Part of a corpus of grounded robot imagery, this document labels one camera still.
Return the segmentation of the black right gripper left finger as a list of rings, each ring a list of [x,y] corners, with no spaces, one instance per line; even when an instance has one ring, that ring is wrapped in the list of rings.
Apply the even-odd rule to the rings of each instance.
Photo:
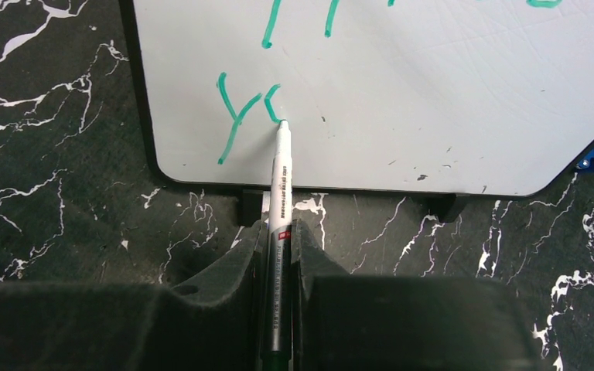
[[[266,235],[174,286],[0,283],[0,370],[253,370]]]

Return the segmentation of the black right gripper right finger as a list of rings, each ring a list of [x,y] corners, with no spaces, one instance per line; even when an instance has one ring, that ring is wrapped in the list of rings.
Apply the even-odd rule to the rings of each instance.
[[[540,370],[521,306],[498,281],[354,275],[292,226],[297,370]]]

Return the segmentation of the white marker pen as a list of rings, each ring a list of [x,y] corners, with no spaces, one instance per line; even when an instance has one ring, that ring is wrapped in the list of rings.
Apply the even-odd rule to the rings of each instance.
[[[287,120],[276,134],[268,214],[263,370],[287,370],[292,356],[292,298],[289,288],[292,232],[292,136]]]

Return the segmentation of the white whiteboard black frame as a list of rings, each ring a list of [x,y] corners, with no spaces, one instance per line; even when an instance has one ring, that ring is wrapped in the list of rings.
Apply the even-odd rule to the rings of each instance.
[[[122,1],[148,162],[266,187],[524,198],[594,142],[594,1]]]

